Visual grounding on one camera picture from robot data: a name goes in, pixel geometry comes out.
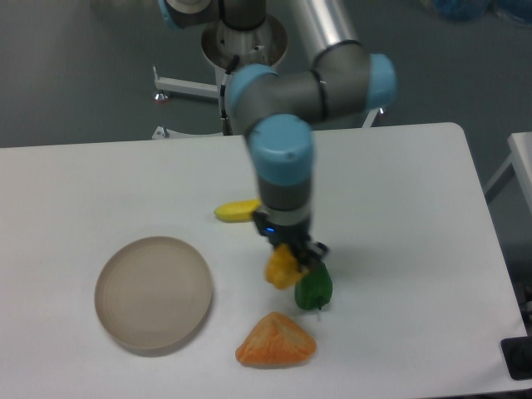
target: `yellow toy fruit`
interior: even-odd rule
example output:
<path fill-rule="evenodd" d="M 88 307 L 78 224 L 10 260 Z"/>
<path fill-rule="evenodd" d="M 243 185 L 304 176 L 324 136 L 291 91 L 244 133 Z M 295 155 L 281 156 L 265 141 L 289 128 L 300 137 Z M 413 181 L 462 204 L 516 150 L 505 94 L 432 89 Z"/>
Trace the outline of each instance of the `yellow toy fruit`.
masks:
<path fill-rule="evenodd" d="M 266 265 L 266 281 L 276 289 L 286 289 L 296 284 L 306 273 L 299 272 L 298 261 L 290 252 L 286 244 L 280 244 L 272 254 Z"/>
<path fill-rule="evenodd" d="M 260 199 L 229 202 L 216 208 L 214 214 L 223 222 L 247 222 L 259 206 Z"/>

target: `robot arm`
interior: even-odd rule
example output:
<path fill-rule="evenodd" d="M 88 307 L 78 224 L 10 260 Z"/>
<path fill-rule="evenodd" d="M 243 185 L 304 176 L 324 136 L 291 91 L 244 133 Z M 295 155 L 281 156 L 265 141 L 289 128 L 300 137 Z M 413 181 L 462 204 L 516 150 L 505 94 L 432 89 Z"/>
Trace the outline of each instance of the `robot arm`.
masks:
<path fill-rule="evenodd" d="M 279 76 L 264 65 L 238 71 L 229 88 L 233 130 L 244 135 L 257 172 L 259 233 L 287 244 L 301 267 L 320 263 L 327 247 L 311 225 L 314 160 L 309 123 L 389 105 L 397 83 L 392 63 L 357 40 L 340 0 L 292 0 L 311 70 Z"/>

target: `yellow banana toy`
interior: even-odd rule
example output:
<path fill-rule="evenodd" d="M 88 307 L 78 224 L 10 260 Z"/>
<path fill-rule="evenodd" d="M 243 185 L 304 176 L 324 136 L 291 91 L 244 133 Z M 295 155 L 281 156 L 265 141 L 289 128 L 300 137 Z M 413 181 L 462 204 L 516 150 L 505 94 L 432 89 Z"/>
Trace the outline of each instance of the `yellow banana toy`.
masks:
<path fill-rule="evenodd" d="M 245 201 L 229 202 L 214 210 L 214 214 L 223 222 L 247 222 L 251 214 L 260 206 L 260 199 L 248 199 Z"/>

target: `blue object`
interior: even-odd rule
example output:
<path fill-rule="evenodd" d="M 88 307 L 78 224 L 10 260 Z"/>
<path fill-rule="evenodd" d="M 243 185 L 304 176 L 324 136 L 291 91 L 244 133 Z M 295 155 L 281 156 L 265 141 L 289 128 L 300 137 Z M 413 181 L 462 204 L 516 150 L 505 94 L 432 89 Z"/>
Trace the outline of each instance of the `blue object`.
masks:
<path fill-rule="evenodd" d="M 248 86 L 256 79 L 268 74 L 277 76 L 277 72 L 272 67 L 263 64 L 247 65 L 235 73 L 229 87 L 229 109 L 236 112 L 240 97 Z"/>
<path fill-rule="evenodd" d="M 163 19 L 165 20 L 166 26 L 173 30 L 179 29 L 180 27 L 178 27 L 175 24 L 174 20 L 168 13 L 168 8 L 166 8 L 165 0 L 158 0 L 158 3 L 159 3 L 160 13 L 163 15 Z"/>
<path fill-rule="evenodd" d="M 372 54 L 366 111 L 389 106 L 397 96 L 397 76 L 392 62 L 383 54 Z"/>
<path fill-rule="evenodd" d="M 281 186 L 302 183 L 313 167 L 312 128 L 294 115 L 270 116 L 251 132 L 249 152 L 262 179 Z"/>
<path fill-rule="evenodd" d="M 432 0 L 440 16 L 461 22 L 480 17 L 489 5 L 490 0 Z"/>
<path fill-rule="evenodd" d="M 496 0 L 495 10 L 505 19 L 532 26 L 532 0 Z"/>

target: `metal pipe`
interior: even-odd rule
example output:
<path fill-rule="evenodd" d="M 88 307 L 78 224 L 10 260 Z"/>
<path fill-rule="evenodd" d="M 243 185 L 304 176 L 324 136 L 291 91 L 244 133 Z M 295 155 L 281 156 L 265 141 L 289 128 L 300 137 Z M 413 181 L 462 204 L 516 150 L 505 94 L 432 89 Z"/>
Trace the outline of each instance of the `metal pipe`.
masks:
<path fill-rule="evenodd" d="M 311 62 L 335 44 L 358 40 L 343 0 L 290 0 L 290 5 Z"/>

